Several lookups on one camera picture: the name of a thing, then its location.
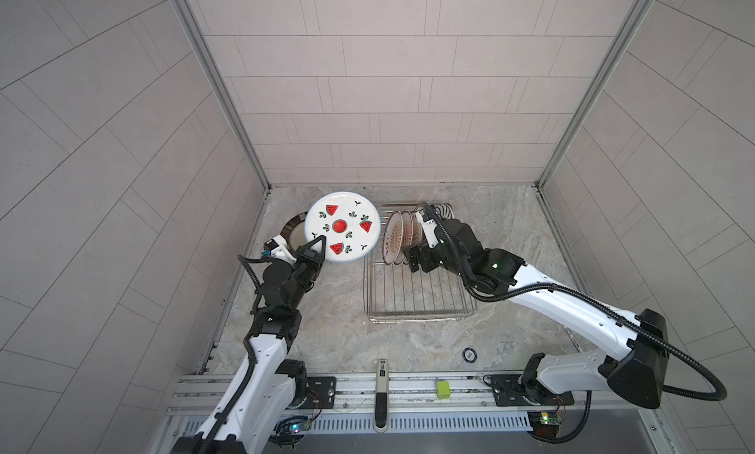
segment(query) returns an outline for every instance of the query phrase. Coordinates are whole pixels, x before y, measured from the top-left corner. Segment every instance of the brown patterned plate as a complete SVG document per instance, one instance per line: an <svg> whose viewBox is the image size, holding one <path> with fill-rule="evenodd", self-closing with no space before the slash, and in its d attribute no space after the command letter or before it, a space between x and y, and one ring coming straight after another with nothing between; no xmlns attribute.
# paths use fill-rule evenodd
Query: brown patterned plate
<svg viewBox="0 0 755 454"><path fill-rule="evenodd" d="M393 212L385 225L383 235L383 261L386 265L393 262L401 254L401 244L404 242L404 223L401 212Z"/></svg>

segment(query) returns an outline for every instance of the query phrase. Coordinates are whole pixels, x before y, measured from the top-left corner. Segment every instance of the white plate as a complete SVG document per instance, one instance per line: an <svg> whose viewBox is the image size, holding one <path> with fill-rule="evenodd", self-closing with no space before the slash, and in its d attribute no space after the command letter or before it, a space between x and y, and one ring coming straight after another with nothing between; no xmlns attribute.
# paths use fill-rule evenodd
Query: white plate
<svg viewBox="0 0 755 454"><path fill-rule="evenodd" d="M326 260L354 261L367 255L378 243L380 215L375 205L361 195L334 192L309 209L304 233L307 241L325 235Z"/></svg>
<svg viewBox="0 0 755 454"><path fill-rule="evenodd" d="M393 264L401 254L401 243L404 239L404 224L401 212L393 212L385 225L383 236L383 261L386 265Z"/></svg>

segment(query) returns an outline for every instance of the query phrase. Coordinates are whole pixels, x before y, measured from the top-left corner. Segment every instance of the tiled wall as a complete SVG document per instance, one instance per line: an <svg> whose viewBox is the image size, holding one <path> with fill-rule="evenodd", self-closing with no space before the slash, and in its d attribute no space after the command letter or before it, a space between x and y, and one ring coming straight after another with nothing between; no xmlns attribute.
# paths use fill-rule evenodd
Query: tiled wall
<svg viewBox="0 0 755 454"><path fill-rule="evenodd" d="M753 6L657 0L544 188L592 294L664 314L729 389L666 400L690 452L755 452ZM676 359L666 383L708 390Z"/></svg>
<svg viewBox="0 0 755 454"><path fill-rule="evenodd" d="M533 182L632 0L190 0L276 184Z"/></svg>
<svg viewBox="0 0 755 454"><path fill-rule="evenodd" d="M0 446L133 454L263 190L166 0L0 0L0 27Z"/></svg>

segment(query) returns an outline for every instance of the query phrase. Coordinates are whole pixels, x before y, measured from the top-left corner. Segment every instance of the metal rack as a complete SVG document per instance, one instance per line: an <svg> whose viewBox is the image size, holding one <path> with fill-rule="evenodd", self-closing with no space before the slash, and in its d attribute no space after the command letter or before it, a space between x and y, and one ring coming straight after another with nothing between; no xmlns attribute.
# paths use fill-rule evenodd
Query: metal rack
<svg viewBox="0 0 755 454"><path fill-rule="evenodd" d="M450 204L432 204L452 213ZM390 214L414 212L419 204L378 205L381 232ZM375 323L398 323L458 320L474 314L475 300L464 290L461 279L448 270L412 273L409 265L386 265L383 262L383 235L365 257L365 313Z"/></svg>

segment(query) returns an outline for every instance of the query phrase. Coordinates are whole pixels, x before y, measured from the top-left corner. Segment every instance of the mounting plate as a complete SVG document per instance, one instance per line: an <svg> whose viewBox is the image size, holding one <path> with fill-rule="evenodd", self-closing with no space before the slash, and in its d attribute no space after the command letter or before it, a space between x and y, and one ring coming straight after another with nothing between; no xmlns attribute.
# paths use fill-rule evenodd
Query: mounting plate
<svg viewBox="0 0 755 454"><path fill-rule="evenodd" d="M531 406L537 408L538 406L558 406L559 401L554 395L552 398L546 399L543 405L533 405L520 393L519 390L519 375L518 374L493 374L490 375L491 384L501 389L496 392L493 391L493 398L495 398L496 406ZM559 393L562 405L574 405L574 397L571 396L571 392Z"/></svg>

